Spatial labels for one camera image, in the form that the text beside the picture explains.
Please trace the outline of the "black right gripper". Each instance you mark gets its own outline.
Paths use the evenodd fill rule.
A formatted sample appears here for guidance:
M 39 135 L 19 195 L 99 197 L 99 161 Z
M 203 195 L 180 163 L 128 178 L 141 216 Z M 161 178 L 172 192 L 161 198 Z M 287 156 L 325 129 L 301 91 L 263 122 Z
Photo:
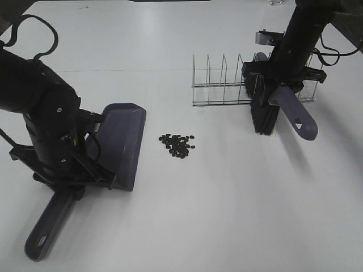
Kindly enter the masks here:
M 323 83 L 327 77 L 323 70 L 305 66 L 311 51 L 311 44 L 278 42 L 269 61 L 243 63 L 244 84 L 251 85 L 253 79 L 261 77 L 269 85 L 296 83 L 294 92 L 300 92 L 304 80 Z

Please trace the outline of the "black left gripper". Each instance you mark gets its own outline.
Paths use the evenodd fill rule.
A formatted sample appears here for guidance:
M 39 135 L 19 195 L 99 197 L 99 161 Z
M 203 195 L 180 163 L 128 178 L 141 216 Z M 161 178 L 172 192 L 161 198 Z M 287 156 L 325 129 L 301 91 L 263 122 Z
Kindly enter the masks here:
M 85 186 L 74 182 L 89 171 L 97 185 L 112 189 L 116 174 L 100 164 L 103 147 L 97 138 L 104 115 L 77 107 L 35 107 L 24 120 L 33 146 L 19 144 L 9 155 L 26 165 L 35 181 L 80 200 Z

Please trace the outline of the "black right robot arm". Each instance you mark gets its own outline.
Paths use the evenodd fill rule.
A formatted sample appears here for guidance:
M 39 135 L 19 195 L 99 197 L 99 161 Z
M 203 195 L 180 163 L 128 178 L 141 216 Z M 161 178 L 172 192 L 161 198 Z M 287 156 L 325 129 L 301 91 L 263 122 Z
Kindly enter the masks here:
M 336 14 L 362 15 L 362 1 L 296 1 L 296 7 L 283 33 L 260 30 L 255 42 L 273 47 L 269 57 L 256 54 L 251 62 L 244 62 L 242 76 L 249 97 L 258 87 L 270 91 L 279 84 L 300 92 L 306 80 L 323 83 L 327 77 L 323 70 L 307 66 L 312 54 L 323 58 L 316 43 L 326 25 Z

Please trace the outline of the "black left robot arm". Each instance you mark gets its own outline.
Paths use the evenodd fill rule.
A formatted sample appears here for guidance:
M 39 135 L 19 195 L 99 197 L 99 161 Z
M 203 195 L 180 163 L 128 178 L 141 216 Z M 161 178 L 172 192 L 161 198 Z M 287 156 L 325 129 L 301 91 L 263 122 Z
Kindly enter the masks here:
M 12 160 L 53 190 L 112 189 L 116 175 L 99 164 L 102 148 L 95 132 L 105 117 L 80 104 L 74 89 L 41 61 L 1 49 L 1 109 L 23 115 L 32 142 L 17 144 L 3 133 L 13 146 Z

